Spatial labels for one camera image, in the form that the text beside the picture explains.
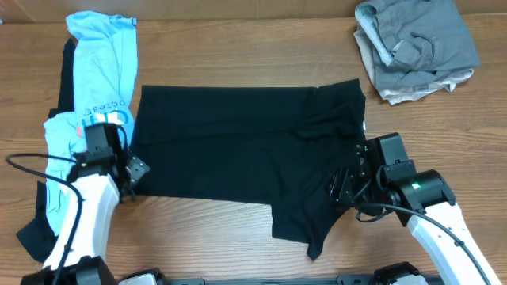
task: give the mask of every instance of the gray cloth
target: gray cloth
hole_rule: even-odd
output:
[[[452,0],[371,0],[356,19],[372,41],[377,89],[424,89],[480,64]]]

